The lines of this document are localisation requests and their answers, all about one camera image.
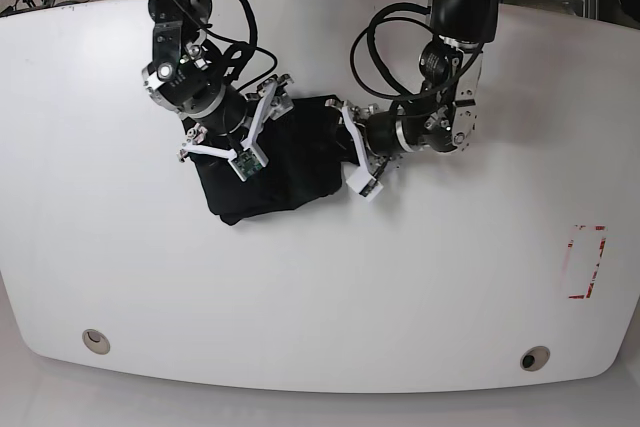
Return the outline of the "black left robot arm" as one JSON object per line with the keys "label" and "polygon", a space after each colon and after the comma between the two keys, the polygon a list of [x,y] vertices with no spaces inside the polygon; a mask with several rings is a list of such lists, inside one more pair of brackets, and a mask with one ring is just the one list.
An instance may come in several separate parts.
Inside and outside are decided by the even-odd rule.
{"label": "black left robot arm", "polygon": [[[347,178],[351,190],[372,197],[381,189],[387,165],[407,153],[431,150],[450,155],[469,147],[477,121],[476,91],[483,48],[495,38],[500,0],[432,0],[423,7],[398,2],[375,14],[357,41],[364,42],[374,67],[392,93],[371,87],[366,92],[389,101],[388,109],[360,109],[347,101],[329,100],[340,111],[351,136],[356,168]],[[413,93],[382,60],[376,33],[386,23],[413,23],[427,17],[431,40],[419,56],[422,84]]]}

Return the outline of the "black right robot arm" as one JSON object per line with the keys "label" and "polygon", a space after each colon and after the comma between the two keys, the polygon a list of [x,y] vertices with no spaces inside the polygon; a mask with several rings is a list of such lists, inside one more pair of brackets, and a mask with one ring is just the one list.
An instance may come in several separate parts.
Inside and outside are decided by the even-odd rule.
{"label": "black right robot arm", "polygon": [[152,60],[142,77],[149,97],[184,123],[179,160],[211,157],[246,179],[270,164],[267,136],[294,104],[286,91],[291,77],[273,69],[253,80],[254,93],[236,84],[256,54],[273,55],[258,42],[249,0],[238,1],[248,27],[245,40],[213,32],[213,0],[148,0]]}

